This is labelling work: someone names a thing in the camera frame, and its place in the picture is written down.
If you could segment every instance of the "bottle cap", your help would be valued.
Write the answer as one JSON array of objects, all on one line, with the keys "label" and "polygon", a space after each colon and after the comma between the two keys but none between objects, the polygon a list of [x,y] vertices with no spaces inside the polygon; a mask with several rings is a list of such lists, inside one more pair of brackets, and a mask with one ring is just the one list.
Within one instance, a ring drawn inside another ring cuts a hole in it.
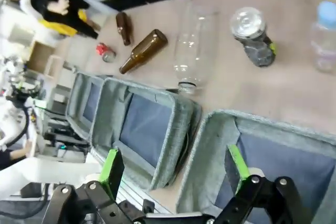
[{"label": "bottle cap", "polygon": [[232,34],[241,39],[253,39],[266,29],[262,13],[252,7],[244,7],[236,11],[230,21]]},{"label": "bottle cap", "polygon": [[336,4],[323,1],[318,7],[318,23],[328,29],[336,29]]}]

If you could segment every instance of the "small brown bottle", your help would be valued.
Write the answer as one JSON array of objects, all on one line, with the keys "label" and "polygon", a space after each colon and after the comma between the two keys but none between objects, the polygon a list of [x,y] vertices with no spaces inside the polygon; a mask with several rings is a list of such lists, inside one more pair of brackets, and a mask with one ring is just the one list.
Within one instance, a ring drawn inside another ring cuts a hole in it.
[{"label": "small brown bottle", "polygon": [[121,35],[125,46],[131,44],[132,25],[126,13],[120,12],[116,15],[118,33]]},{"label": "small brown bottle", "polygon": [[132,50],[131,56],[119,68],[119,72],[124,74],[129,70],[146,63],[167,44],[168,40],[166,36],[158,29],[153,30]]}]

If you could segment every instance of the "yellow cloth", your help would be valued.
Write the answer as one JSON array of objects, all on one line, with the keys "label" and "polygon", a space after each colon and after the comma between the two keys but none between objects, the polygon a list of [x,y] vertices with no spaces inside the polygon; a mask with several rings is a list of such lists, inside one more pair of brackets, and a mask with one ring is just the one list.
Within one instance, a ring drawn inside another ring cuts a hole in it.
[{"label": "yellow cloth", "polygon": [[[85,14],[84,10],[79,10],[78,11],[78,16],[81,20],[83,21],[87,21],[87,17]],[[61,24],[61,23],[56,23],[56,22],[48,22],[44,19],[39,20],[39,22],[44,25],[47,28],[53,29],[57,32],[59,32],[60,34],[64,34],[64,35],[68,35],[68,36],[74,36],[77,33],[76,29],[73,29],[70,26]]]}]

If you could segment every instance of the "screw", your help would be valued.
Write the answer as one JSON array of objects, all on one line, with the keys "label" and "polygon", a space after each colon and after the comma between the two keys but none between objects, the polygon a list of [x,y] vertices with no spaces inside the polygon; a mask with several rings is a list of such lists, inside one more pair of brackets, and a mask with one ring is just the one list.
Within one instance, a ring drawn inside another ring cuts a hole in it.
[{"label": "screw", "polygon": [[252,183],[257,184],[259,183],[259,178],[258,177],[252,177]]},{"label": "screw", "polygon": [[92,184],[89,186],[89,188],[90,188],[91,190],[95,190],[95,188],[96,188],[96,183],[92,183]]},{"label": "screw", "polygon": [[62,193],[64,193],[64,194],[66,194],[68,191],[69,191],[69,189],[66,188],[66,187],[64,187],[64,188],[62,189]]},{"label": "screw", "polygon": [[280,184],[283,185],[283,186],[287,185],[287,180],[285,180],[284,178],[282,178],[280,180]]},{"label": "screw", "polygon": [[215,220],[214,219],[208,219],[206,221],[206,224],[214,224]]}]

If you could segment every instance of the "table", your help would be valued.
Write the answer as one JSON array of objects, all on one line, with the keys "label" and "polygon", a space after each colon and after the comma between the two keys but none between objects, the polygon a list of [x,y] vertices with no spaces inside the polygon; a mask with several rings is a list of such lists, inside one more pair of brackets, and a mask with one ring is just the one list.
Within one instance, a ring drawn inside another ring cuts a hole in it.
[{"label": "table", "polygon": [[[99,42],[117,52],[115,63],[104,63],[90,50],[85,71],[112,74],[160,88],[176,88],[173,69],[178,17],[187,0],[164,1],[127,11],[134,26],[134,47],[157,28],[166,34],[169,45],[147,64],[125,75],[119,67],[132,47],[125,47],[111,16],[100,32]],[[310,127],[336,134],[336,78],[317,72],[311,62],[313,51],[309,32],[316,20],[316,7],[322,0],[193,0],[196,5],[220,11],[219,43],[212,76],[204,89],[193,97],[204,114],[215,109],[235,109],[267,117],[274,121]],[[244,6],[261,10],[268,23],[268,36],[277,45],[277,58],[268,68],[257,68],[235,41],[229,30],[232,14]],[[175,203],[183,171],[175,183],[150,194],[169,210]]]}]

